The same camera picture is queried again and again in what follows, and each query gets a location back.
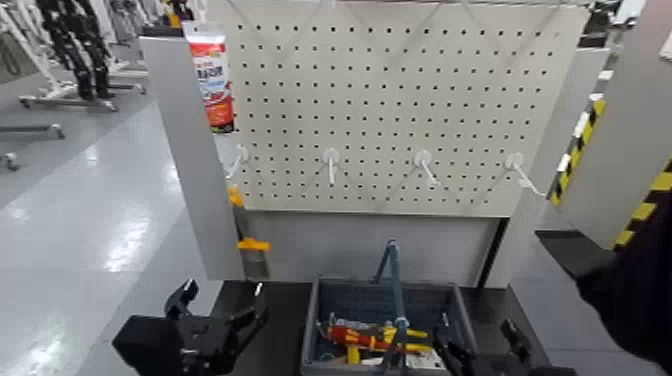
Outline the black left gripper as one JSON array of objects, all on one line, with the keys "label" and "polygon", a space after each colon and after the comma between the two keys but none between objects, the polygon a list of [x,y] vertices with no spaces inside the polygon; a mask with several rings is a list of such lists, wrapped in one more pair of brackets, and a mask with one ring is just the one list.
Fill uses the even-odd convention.
[{"label": "black left gripper", "polygon": [[[199,287],[187,279],[165,301],[165,316],[180,319],[190,315],[189,304],[196,298]],[[233,313],[229,324],[205,316],[188,316],[178,321],[181,336],[180,359],[184,375],[226,375],[234,369],[238,345],[250,344],[268,320],[269,308],[263,283],[253,291],[253,304]],[[238,340],[241,330],[247,335]]]}]

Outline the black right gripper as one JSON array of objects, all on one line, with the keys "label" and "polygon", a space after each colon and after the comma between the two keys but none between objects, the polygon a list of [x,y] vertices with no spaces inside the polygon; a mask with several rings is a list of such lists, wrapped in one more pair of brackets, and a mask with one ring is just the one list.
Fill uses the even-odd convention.
[{"label": "black right gripper", "polygon": [[573,368],[560,366],[534,366],[530,358],[529,339],[511,319],[502,322],[502,334],[507,340],[511,354],[472,354],[442,337],[441,331],[449,328],[446,313],[442,313],[434,327],[434,350],[446,369],[455,376],[577,376]]}]

